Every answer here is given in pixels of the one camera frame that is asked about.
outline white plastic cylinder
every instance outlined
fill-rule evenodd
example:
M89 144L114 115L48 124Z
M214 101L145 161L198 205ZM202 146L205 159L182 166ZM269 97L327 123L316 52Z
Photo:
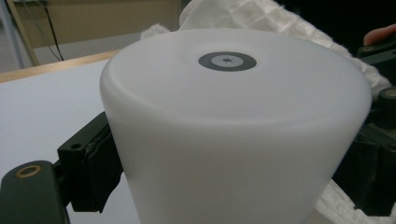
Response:
M304 223L371 104L342 56L236 29L136 42L101 94L142 224Z

